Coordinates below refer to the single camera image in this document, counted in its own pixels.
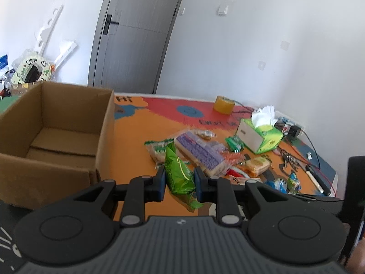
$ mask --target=table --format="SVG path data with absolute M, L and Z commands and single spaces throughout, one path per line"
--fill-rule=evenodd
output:
M 236 106 L 235 111 L 242 110 Z M 111 178 L 118 184 L 128 183 L 132 178 L 142 175 L 154 175 L 155 163 L 147 152 L 144 142 L 147 140 L 160 141 L 188 127 L 208 129 L 217 134 L 217 141 L 235 134 L 242 118 L 249 118 L 250 113 L 233 113 L 230 116 L 220 114 L 213 110 L 213 103 L 197 100 L 175 99 L 172 97 L 159 97 L 155 95 L 116 95 L 115 97 L 115 143 L 112 152 Z M 294 150 L 285 142 L 279 144 L 289 153 L 295 154 Z M 311 149 L 299 139 L 294 141 L 295 149 L 305 155 Z M 244 149 L 250 158 L 257 155 L 250 150 Z M 284 168 L 282 158 L 273 152 L 267 152 L 272 160 L 270 178 L 287 179 L 291 173 L 291 166 Z M 323 159 L 321 171 L 336 186 L 336 172 Z M 312 162 L 316 163 L 313 154 Z M 296 174 L 302 186 L 302 193 L 318 194 L 316 187 L 308 178 L 307 174 L 298 169 Z M 119 217 L 122 205 L 119 205 L 116 218 Z M 166 187 L 165 199 L 162 203 L 147 203 L 146 217 L 150 215 L 167 216 L 194 216 L 208 215 L 208 207 L 203 207 L 194 212 L 189 212 L 182 202 L 173 196 Z

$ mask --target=door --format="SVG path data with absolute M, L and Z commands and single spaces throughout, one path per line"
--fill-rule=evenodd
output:
M 110 0 L 97 51 L 94 86 L 153 93 L 178 0 Z

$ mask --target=green tissue box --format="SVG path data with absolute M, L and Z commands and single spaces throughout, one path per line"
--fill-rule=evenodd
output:
M 255 129 L 250 118 L 241 119 L 236 135 L 255 154 L 276 148 L 283 138 L 282 132 L 269 124 Z

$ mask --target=wall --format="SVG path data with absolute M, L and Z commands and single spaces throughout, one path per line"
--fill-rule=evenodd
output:
M 216 15 L 221 3 L 225 17 Z M 349 156 L 365 154 L 353 130 L 365 124 L 365 0 L 182 0 L 181 8 L 158 94 L 273 104 L 305 125 L 342 175 Z
M 43 56 L 54 60 L 61 40 L 73 40 L 78 49 L 58 71 L 62 82 L 87 85 L 91 48 L 103 0 L 0 0 L 0 55 L 10 63 L 25 49 L 33 49 L 35 36 L 53 8 L 64 5 Z

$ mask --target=white tissue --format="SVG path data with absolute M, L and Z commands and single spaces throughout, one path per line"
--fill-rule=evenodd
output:
M 274 126 L 277 122 L 277 119 L 275 119 L 275 107 L 266 106 L 262 109 L 259 108 L 258 110 L 255 110 L 252 114 L 251 120 L 255 128 L 265 124 Z

